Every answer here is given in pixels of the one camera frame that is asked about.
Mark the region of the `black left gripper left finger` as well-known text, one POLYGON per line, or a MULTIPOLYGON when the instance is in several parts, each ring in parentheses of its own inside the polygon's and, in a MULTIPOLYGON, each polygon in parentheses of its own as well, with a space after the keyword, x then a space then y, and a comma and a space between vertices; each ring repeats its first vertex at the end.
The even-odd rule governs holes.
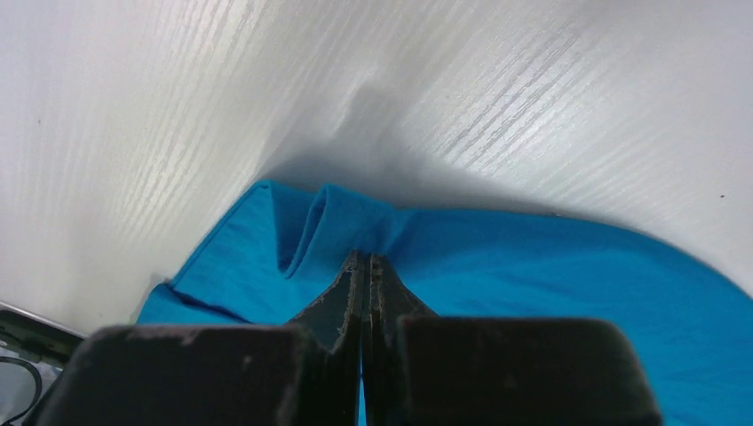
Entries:
POLYGON ((76 350, 40 425, 354 425, 364 258, 281 326, 108 327, 76 350))

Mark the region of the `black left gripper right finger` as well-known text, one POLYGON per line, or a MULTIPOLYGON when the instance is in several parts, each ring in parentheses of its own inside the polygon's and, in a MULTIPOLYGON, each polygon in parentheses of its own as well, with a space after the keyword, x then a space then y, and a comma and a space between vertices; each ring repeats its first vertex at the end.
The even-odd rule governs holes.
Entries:
POLYGON ((372 256, 362 332, 369 425, 660 425, 614 324, 441 316, 372 256))

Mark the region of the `blue t shirt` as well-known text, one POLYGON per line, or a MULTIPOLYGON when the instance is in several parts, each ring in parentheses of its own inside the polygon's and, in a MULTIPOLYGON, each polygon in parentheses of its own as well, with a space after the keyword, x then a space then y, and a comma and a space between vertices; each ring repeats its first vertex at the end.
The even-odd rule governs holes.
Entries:
POLYGON ((253 185, 141 324, 281 324, 353 251, 384 255, 448 316, 593 317, 629 338, 668 425, 752 422, 752 301, 724 275, 638 233, 563 217, 399 209, 337 185, 253 185))

